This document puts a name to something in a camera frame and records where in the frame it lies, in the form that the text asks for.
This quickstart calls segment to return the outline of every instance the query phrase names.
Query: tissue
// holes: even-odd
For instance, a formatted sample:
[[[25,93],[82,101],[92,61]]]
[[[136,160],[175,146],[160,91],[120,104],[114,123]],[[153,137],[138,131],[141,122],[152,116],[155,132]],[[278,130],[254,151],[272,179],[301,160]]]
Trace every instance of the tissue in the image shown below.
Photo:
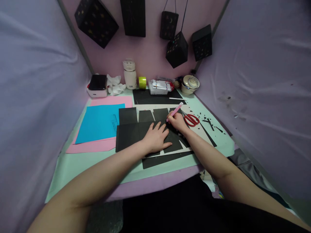
[[[111,77],[109,74],[107,74],[107,87],[110,95],[112,96],[118,95],[125,90],[126,85],[121,84],[120,81],[121,81],[120,75],[116,77]]]

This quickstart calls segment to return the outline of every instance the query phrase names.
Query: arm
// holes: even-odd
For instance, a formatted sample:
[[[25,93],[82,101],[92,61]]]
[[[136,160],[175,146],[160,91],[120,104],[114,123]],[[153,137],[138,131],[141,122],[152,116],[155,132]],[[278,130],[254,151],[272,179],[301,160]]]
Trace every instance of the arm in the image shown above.
[[[265,210],[311,231],[308,225],[258,188],[223,154],[189,129],[180,113],[176,113],[174,117],[168,116],[168,119],[188,140],[197,158],[216,180],[226,199]]]
[[[85,170],[63,187],[42,209],[28,229],[30,232],[84,232],[91,205],[106,196],[130,168],[151,152],[170,145],[164,143],[168,129],[153,123],[140,142]]]

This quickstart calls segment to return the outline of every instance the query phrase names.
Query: washi tape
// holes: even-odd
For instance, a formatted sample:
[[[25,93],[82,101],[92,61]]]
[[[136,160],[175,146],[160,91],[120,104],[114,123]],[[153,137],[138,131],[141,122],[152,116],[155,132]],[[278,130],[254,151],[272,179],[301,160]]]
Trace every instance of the washi tape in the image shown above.
[[[139,82],[139,89],[146,89],[147,86],[146,77],[139,77],[138,82]]]

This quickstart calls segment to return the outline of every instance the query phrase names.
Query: desk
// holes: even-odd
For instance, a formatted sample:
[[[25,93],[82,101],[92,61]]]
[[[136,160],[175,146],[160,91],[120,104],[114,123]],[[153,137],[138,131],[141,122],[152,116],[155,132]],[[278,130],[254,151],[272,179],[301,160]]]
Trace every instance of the desk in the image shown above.
[[[201,115],[211,118],[211,123],[223,131],[221,132],[217,128],[213,131],[209,123],[201,121],[202,126],[217,144],[216,149],[226,157],[233,155],[234,142],[215,117],[195,95],[186,96],[181,91],[179,93],[183,98],[187,99],[186,103],[191,107],[195,115],[201,113]],[[119,96],[132,96],[134,103],[133,91],[131,90],[126,89]],[[114,148],[104,152],[66,154],[66,150],[81,125],[86,107],[58,157],[53,180],[45,200],[46,203],[78,174],[115,153]],[[121,181],[121,184],[110,194],[107,201],[143,195],[173,186],[202,171],[203,167],[199,164],[200,162],[194,154],[147,169],[143,169],[142,161],[140,160]]]

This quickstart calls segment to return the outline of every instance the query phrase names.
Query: lavender fabric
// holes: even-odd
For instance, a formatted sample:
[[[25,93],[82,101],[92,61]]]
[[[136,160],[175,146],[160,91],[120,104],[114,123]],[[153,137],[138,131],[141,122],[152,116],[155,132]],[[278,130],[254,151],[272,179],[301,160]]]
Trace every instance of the lavender fabric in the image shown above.
[[[292,198],[311,200],[311,2],[231,0],[196,95]]]
[[[183,182],[201,171],[203,171],[202,165],[196,165],[145,179],[120,184],[110,194],[106,201],[109,202],[122,200],[125,198],[161,191]]]
[[[1,1],[0,41],[0,232],[26,232],[91,73],[57,1]]]

